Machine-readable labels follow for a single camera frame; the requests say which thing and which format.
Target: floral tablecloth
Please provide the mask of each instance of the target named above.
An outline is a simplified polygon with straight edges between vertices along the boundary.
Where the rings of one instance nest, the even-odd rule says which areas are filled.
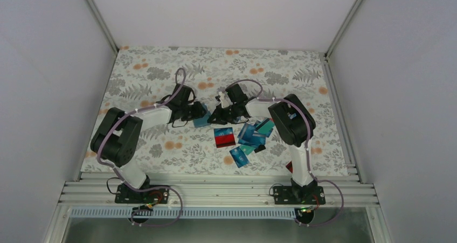
[[[187,72],[186,85],[194,88],[197,100],[212,112],[218,91],[239,79],[255,79],[263,87],[263,98],[295,93],[316,120],[311,145],[311,164],[316,175],[346,176],[343,151],[336,129],[326,82],[317,52],[246,50],[200,47],[124,46],[119,51],[99,116],[96,131],[107,110],[125,111],[153,104],[171,94],[179,67]],[[259,91],[256,84],[244,82],[248,95]],[[233,127],[238,134],[242,124],[172,128],[170,124],[143,130],[136,160],[144,171],[215,175],[288,175],[287,145],[276,130],[267,139],[266,150],[248,155],[250,164],[238,168],[229,154],[236,147],[216,148],[214,128]],[[105,172],[90,149],[82,165],[84,172]]]

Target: red card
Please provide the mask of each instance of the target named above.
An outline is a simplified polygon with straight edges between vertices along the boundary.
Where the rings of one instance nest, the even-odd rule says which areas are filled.
[[[294,172],[294,169],[292,167],[292,161],[289,162],[287,165],[286,165],[286,168],[290,171],[290,173],[293,173]]]
[[[222,148],[236,144],[235,136],[233,136],[233,134],[216,136],[214,139],[216,140],[216,148]]]

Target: metal edge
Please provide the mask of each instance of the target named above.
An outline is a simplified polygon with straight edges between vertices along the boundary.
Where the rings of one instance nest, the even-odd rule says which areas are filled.
[[[100,11],[98,10],[97,6],[95,5],[94,0],[86,0],[87,5],[89,6],[90,10],[92,11],[92,14],[99,24],[100,28],[102,29],[106,40],[108,41],[111,49],[113,50],[114,54],[117,55],[118,52],[118,47],[116,46],[116,43],[114,42],[114,38],[111,35],[111,32],[108,29],[108,26],[106,25],[105,21],[103,20]]]
[[[368,221],[375,243],[392,243],[381,208],[366,207]]]
[[[329,97],[330,97],[330,103],[331,107],[333,109],[333,113],[335,116],[335,122],[336,122],[336,129],[338,130],[338,135],[340,136],[340,141],[341,141],[341,148],[343,150],[343,156],[346,161],[346,164],[355,164],[354,161],[354,155],[349,153],[348,150],[348,142],[347,142],[347,133],[346,130],[343,127],[344,122],[341,121],[341,112],[338,110],[338,97],[337,97],[337,91],[335,88],[335,85],[333,82],[331,82],[330,77],[329,77],[329,65],[326,61],[325,55],[323,53],[319,53],[319,58],[321,59],[321,65],[322,65],[322,70],[324,74],[324,79],[327,84],[327,88],[330,90]]]
[[[357,13],[357,11],[360,8],[360,6],[362,5],[363,1],[364,0],[356,0],[354,2],[354,4],[352,5],[351,9],[349,10],[348,15],[344,19],[343,24],[341,24],[340,29],[338,29],[338,32],[336,33],[335,37],[333,38],[333,40],[332,40],[332,42],[331,42],[331,44],[330,44],[330,46],[329,46],[329,48],[328,48],[328,50],[326,52],[326,57],[327,58],[331,56],[331,54],[333,53],[333,50],[335,49],[335,47],[340,42],[341,37],[343,36],[344,32],[346,31],[346,29],[348,28],[348,26],[352,22],[352,20],[354,18],[354,15]]]
[[[329,82],[331,82],[331,87],[335,91],[333,93],[333,95],[335,96],[335,99],[336,99],[335,102],[337,103],[336,107],[337,107],[337,110],[339,111],[338,117],[341,118],[341,122],[343,124],[343,126],[342,126],[343,131],[348,138],[346,143],[347,143],[348,149],[350,150],[349,153],[352,154],[352,159],[354,160],[355,168],[357,169],[357,173],[360,177],[360,182],[366,183],[368,181],[367,176],[365,175],[365,172],[363,171],[363,167],[360,165],[361,162],[358,159],[357,145],[353,140],[351,140],[351,137],[353,137],[353,136],[352,136],[350,129],[348,129],[348,120],[345,118],[345,112],[343,110],[343,106],[340,101],[340,96],[337,92],[338,91],[337,84],[336,84],[335,79],[333,78],[333,74],[331,72],[330,62],[328,60],[326,60],[325,65],[326,65],[328,80],[329,80]]]
[[[335,85],[335,80],[331,73],[330,64],[326,60],[324,54],[320,53],[321,63],[324,70],[325,80],[327,82],[327,87],[330,90],[330,102],[335,113],[335,120],[337,123],[338,133],[340,133],[340,139],[343,139],[342,148],[343,153],[348,155],[349,160],[354,164],[355,168],[357,169],[357,175],[360,178],[360,182],[366,182],[366,177],[364,172],[357,161],[357,155],[355,154],[355,147],[354,143],[351,140],[351,136],[349,133],[348,125],[346,119],[344,118],[343,108],[341,106],[340,97],[338,96],[338,91]]]
[[[110,74],[109,74],[109,77],[108,77],[108,80],[106,81],[106,84],[105,84],[105,92],[106,92],[106,88],[108,88],[108,83],[109,83],[109,78],[111,77],[111,74],[113,72],[113,69],[114,69],[114,65],[116,64],[116,59],[117,59],[117,53],[113,56],[113,62],[111,64],[111,71],[110,71]],[[100,99],[100,105],[99,105],[99,108],[101,108],[101,105],[103,104],[103,98],[105,97],[105,94],[103,94],[102,98]],[[95,123],[97,122],[97,118],[96,118],[96,114],[95,114],[95,118],[94,118],[94,121],[92,122],[92,125],[91,127],[95,127]],[[86,144],[84,145],[83,147],[83,151],[81,152],[81,155],[79,157],[79,160],[78,160],[78,163],[77,163],[77,169],[75,170],[75,173],[72,175],[72,179],[73,181],[79,181],[79,179],[81,178],[81,175],[82,175],[82,171],[81,171],[81,168],[82,168],[82,164],[84,162],[84,158],[85,158],[85,154],[86,154],[86,151],[87,151],[87,148],[89,147],[89,144],[91,142],[91,136],[92,136],[92,132],[93,132],[93,128],[91,129],[91,132],[90,134],[87,136],[89,139],[87,140]]]
[[[67,182],[59,199],[59,205],[70,206],[138,206],[137,204],[119,205],[114,203],[113,195],[106,190],[106,179],[110,173],[83,173],[81,181]],[[224,176],[209,175],[159,175],[151,177],[152,184],[167,184],[175,188],[183,197],[187,207],[304,207],[303,205],[274,205],[268,189],[274,183],[290,184],[286,176]],[[336,180],[345,196],[345,206],[377,207],[379,200],[374,186],[360,184],[358,181]],[[116,186],[119,181],[111,181]],[[341,198],[336,189],[322,184],[328,203],[322,207],[338,207]],[[169,196],[166,206],[177,207],[179,200],[174,193]]]
[[[71,214],[71,206],[58,205],[46,232],[44,243],[62,243]]]

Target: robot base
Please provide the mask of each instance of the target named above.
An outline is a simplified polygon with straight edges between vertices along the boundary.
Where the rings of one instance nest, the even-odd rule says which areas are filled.
[[[163,185],[150,185],[149,188],[153,188],[155,186]],[[117,194],[114,202],[117,204],[150,204],[158,200],[159,194],[156,192],[160,192],[163,195],[161,201],[158,202],[158,204],[168,203],[168,195],[170,193],[168,189],[157,189],[149,192],[138,193],[132,191],[128,186],[124,184],[120,184],[117,187]]]
[[[273,187],[273,197],[274,204],[281,205],[297,205],[297,204],[306,204],[306,205],[316,205],[316,199],[313,197],[316,196],[319,201],[319,205],[326,203],[326,196],[324,194],[324,188],[317,186],[313,193],[306,198],[304,201],[298,200],[292,193],[292,186],[274,186]]]

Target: black mounting bracket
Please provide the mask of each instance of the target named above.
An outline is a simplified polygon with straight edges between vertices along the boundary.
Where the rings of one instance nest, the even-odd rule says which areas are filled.
[[[326,196],[324,188],[316,186],[314,190],[305,199],[298,199],[293,193],[292,186],[274,186],[273,197],[274,204],[280,205],[317,205],[317,198],[319,205],[326,204]]]
[[[150,185],[149,177],[146,176],[146,180],[140,187],[141,190],[154,188],[156,186],[167,186],[167,185]],[[166,204],[168,203],[168,195],[170,190],[168,189],[157,189],[147,192],[135,192],[125,184],[117,186],[116,198],[114,202],[117,204]]]

